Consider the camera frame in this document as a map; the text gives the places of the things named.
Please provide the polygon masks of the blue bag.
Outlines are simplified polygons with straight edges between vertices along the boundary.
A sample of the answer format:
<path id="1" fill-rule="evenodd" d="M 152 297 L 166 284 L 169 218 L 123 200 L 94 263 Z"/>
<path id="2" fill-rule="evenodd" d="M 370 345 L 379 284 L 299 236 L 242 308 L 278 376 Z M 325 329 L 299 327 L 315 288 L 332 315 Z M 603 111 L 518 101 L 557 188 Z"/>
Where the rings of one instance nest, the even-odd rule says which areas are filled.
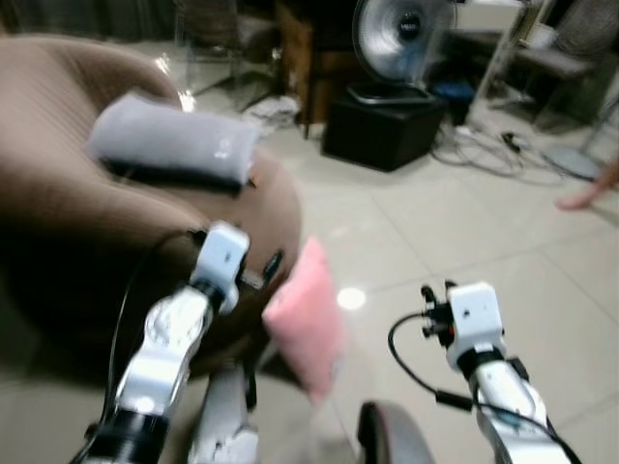
<path id="1" fill-rule="evenodd" d="M 436 81 L 430 85 L 430 92 L 445 102 L 453 127 L 463 127 L 467 124 L 470 106 L 477 97 L 477 90 L 469 81 Z"/>

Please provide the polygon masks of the silver robot left leg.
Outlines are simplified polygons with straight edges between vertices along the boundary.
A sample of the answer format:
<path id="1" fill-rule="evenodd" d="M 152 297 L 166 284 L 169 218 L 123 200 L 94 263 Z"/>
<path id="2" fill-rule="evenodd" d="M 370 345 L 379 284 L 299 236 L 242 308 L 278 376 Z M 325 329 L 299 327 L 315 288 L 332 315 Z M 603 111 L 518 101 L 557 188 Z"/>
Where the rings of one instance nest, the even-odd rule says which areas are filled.
<path id="1" fill-rule="evenodd" d="M 253 376 L 230 363 L 209 376 L 187 464 L 259 464 L 251 425 Z"/>

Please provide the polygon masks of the clear plastic chair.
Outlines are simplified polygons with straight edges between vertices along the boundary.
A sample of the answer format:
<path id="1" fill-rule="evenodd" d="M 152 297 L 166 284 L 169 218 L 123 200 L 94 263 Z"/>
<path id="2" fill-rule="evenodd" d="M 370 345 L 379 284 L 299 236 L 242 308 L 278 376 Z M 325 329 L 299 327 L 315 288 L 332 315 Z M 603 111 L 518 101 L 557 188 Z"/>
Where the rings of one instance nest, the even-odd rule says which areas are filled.
<path id="1" fill-rule="evenodd" d="M 236 110 L 243 111 L 282 90 L 281 31 L 269 14 L 254 12 L 242 0 L 172 0 L 174 36 L 185 53 L 185 85 L 192 97 L 229 87 Z M 228 75 L 195 84 L 198 53 L 220 56 Z"/>

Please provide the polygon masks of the grey padded chair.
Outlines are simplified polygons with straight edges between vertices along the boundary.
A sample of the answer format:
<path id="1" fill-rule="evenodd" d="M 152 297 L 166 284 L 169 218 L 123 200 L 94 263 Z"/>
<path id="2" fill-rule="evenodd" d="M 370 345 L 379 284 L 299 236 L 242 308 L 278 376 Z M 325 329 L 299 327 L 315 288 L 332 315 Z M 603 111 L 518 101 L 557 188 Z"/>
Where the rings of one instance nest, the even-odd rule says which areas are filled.
<path id="1" fill-rule="evenodd" d="M 527 107 L 532 128 L 565 130 L 573 118 L 563 109 L 563 98 L 591 79 L 618 31 L 618 0 L 572 0 L 552 44 L 518 45 L 510 53 L 508 70 L 527 71 L 529 76 L 517 96 L 496 102 L 492 109 Z"/>

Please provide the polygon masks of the round silver fan heater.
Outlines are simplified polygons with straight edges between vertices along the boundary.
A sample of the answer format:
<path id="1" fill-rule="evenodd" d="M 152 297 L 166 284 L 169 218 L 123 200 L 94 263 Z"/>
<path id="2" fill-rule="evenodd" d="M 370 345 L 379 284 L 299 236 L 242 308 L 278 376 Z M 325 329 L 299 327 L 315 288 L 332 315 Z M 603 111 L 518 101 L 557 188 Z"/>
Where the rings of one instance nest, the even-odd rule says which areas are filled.
<path id="1" fill-rule="evenodd" d="M 426 74 L 456 12 L 455 0 L 359 0 L 353 44 L 371 80 L 350 84 L 350 96 L 380 106 L 433 102 Z"/>

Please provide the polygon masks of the person's bare foot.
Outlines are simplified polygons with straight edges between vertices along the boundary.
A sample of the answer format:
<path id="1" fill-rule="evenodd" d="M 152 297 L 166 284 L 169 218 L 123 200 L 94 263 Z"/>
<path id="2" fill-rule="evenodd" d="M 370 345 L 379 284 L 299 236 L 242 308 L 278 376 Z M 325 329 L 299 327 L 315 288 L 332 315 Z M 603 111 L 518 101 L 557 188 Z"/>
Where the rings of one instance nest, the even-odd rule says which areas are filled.
<path id="1" fill-rule="evenodd" d="M 616 189 L 619 181 L 619 160 L 612 160 L 598 174 L 591 186 L 574 194 L 561 197 L 554 205 L 561 211 L 580 211 L 588 208 L 594 200 L 602 197 L 607 191 Z"/>

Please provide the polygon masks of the black box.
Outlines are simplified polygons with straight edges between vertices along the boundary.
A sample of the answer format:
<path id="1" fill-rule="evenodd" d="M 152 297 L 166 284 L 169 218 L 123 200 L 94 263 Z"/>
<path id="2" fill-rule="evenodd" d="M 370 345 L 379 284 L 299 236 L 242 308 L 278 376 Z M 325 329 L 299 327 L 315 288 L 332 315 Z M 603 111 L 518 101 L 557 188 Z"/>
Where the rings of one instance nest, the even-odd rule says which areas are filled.
<path id="1" fill-rule="evenodd" d="M 421 104 L 363 104 L 352 96 L 329 105 L 321 151 L 381 172 L 398 171 L 424 158 L 436 146 L 447 104 L 433 98 Z"/>

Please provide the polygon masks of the brown ribbed sofa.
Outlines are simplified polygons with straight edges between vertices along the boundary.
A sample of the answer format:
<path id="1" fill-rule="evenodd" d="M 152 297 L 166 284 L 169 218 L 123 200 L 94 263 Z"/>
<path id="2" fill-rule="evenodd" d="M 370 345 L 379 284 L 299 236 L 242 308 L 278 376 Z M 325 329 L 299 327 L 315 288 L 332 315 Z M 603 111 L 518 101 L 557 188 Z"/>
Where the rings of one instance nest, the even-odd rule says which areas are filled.
<path id="1" fill-rule="evenodd" d="M 265 152 L 240 191 L 143 182 L 90 158 L 90 130 L 129 92 L 180 105 L 172 79 L 135 50 L 0 37 L 0 276 L 44 340 L 96 372 L 110 354 L 128 361 L 146 310 L 189 278 L 189 231 L 238 226 L 251 238 L 248 269 L 283 248 L 275 284 L 304 234 L 295 178 Z"/>

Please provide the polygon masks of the pink pillow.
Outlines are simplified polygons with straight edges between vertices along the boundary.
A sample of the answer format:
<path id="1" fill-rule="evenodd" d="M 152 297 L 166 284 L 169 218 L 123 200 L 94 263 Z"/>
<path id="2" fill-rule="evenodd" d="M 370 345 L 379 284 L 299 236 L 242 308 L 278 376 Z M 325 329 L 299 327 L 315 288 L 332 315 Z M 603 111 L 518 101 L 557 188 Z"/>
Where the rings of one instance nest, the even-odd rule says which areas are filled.
<path id="1" fill-rule="evenodd" d="M 310 236 L 262 312 L 276 349 L 314 403 L 323 402 L 335 387 L 348 345 L 337 292 L 327 253 Z"/>

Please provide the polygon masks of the round grey stand base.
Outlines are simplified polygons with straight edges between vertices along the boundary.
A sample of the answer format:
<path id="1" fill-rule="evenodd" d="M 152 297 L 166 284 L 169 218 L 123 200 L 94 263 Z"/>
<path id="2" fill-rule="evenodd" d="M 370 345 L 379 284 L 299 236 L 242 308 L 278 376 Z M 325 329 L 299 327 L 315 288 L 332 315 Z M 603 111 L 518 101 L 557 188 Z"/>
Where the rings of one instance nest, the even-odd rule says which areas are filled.
<path id="1" fill-rule="evenodd" d="M 541 150 L 541 156 L 556 171 L 576 180 L 596 181 L 605 170 L 604 163 L 578 147 L 551 146 Z"/>

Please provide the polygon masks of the dark wooden cabinet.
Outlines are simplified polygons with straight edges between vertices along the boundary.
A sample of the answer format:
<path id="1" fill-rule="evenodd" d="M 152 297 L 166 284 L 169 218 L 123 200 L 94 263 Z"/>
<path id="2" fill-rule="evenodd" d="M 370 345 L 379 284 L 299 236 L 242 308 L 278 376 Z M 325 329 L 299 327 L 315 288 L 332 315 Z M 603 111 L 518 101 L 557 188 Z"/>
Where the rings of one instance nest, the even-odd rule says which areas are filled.
<path id="1" fill-rule="evenodd" d="M 368 74 L 353 44 L 359 0 L 275 0 L 286 87 L 300 105 L 304 137 L 327 121 L 329 104 Z"/>

